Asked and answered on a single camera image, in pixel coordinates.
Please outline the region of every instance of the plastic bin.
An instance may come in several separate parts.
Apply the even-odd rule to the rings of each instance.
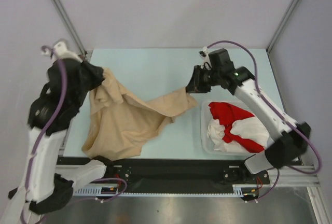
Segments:
[[[202,103],[202,109],[201,109],[201,138],[202,138],[202,146],[203,149],[210,154],[215,154],[215,155],[233,155],[233,156],[250,156],[253,153],[243,153],[243,152],[223,152],[220,150],[214,150],[214,143],[212,142],[210,137],[207,137],[207,131],[208,131],[208,126],[210,121],[212,120],[212,114],[210,112],[210,107],[209,103],[213,101],[204,101]],[[252,111],[249,110],[247,105],[245,105],[241,101],[221,101],[221,102],[226,102],[229,104],[232,104],[234,106],[237,106],[239,108],[242,108],[244,110],[247,110],[252,113]],[[268,139],[267,145],[270,146],[273,143],[273,140],[271,138]]]

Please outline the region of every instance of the shiny floor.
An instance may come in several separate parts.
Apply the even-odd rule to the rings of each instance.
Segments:
[[[315,224],[306,188],[276,188],[256,203],[239,198],[120,197],[83,201],[49,214],[46,224]]]

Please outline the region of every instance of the tan shirt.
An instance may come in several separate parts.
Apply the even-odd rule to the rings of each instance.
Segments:
[[[180,88],[144,102],[126,89],[109,68],[102,85],[90,92],[91,124],[82,151],[112,161],[139,156],[142,146],[197,101]]]

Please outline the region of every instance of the red cloth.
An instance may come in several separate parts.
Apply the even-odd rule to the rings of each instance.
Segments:
[[[255,115],[226,102],[211,102],[209,107],[213,119],[218,119],[219,124],[225,126],[225,136],[223,137],[223,140],[226,143],[230,143],[235,140],[250,153],[259,153],[264,150],[264,147],[255,141],[247,138],[241,138],[238,135],[230,133],[234,121],[251,118]]]

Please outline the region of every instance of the white table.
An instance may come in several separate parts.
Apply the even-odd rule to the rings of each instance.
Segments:
[[[188,84],[193,67],[201,64],[200,49],[94,49],[91,63],[109,67],[116,78],[143,100],[151,100]],[[235,67],[245,66],[252,72],[253,62],[241,49],[228,49]],[[264,49],[251,49],[258,64],[259,83],[270,98],[283,109],[271,65]],[[193,94],[199,105],[203,101],[237,101],[227,90],[213,87],[210,93]],[[90,107],[86,98],[72,122],[65,157],[86,157],[81,147],[90,125]],[[149,159],[234,160],[244,156],[218,156],[202,148],[200,106],[187,111],[161,135],[148,141],[139,157]]]

